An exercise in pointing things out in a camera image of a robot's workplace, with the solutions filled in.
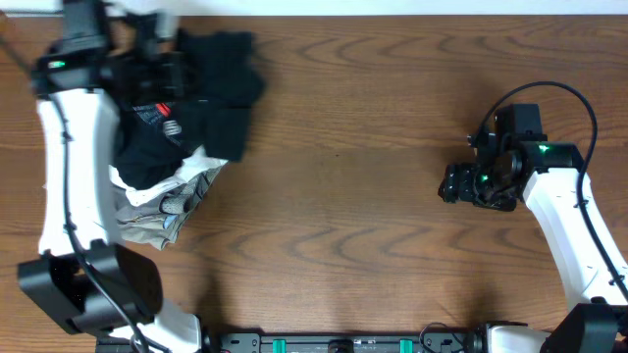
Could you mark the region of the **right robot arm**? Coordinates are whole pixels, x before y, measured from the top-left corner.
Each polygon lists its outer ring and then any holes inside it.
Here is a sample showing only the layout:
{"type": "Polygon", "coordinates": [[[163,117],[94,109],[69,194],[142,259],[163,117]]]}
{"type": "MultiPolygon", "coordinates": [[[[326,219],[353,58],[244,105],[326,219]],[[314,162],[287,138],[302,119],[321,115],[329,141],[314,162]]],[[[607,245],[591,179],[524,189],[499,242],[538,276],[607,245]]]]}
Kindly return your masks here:
{"type": "Polygon", "coordinates": [[[467,338],[468,351],[625,351],[617,337],[627,330],[627,263],[597,207],[577,147],[538,133],[491,133],[473,147],[473,162],[446,167],[439,196],[502,212],[523,203],[543,231],[568,314],[551,332],[486,324],[467,338]]]}

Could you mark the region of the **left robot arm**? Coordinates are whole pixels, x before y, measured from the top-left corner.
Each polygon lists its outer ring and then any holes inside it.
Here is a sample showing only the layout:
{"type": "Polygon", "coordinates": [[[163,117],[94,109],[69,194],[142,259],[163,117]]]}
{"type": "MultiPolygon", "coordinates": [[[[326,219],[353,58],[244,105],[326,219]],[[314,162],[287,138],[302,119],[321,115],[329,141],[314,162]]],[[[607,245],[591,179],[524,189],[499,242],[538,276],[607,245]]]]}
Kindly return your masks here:
{"type": "Polygon", "coordinates": [[[104,1],[62,3],[61,38],[30,79],[45,140],[46,207],[37,259],[18,266],[21,291],[67,334],[111,352],[199,352],[199,319],[167,300],[156,265],[117,224],[110,165],[125,105],[181,98],[181,56],[162,52],[176,21],[125,12],[132,47],[116,52],[104,1]]]}

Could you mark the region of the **black long pants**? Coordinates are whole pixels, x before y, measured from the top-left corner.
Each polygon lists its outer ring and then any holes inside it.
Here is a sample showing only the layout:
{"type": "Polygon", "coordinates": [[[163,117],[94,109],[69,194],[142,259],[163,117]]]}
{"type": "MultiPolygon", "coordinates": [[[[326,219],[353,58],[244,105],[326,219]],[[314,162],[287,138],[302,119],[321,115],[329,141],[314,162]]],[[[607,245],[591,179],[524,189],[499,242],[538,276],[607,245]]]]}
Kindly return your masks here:
{"type": "MultiPolygon", "coordinates": [[[[265,88],[251,63],[253,44],[250,32],[178,33],[176,49],[188,65],[190,88],[185,97],[161,103],[208,103],[200,145],[208,157],[239,161],[244,153],[253,106],[265,88]]],[[[123,111],[148,104],[127,104],[123,111]]]]}

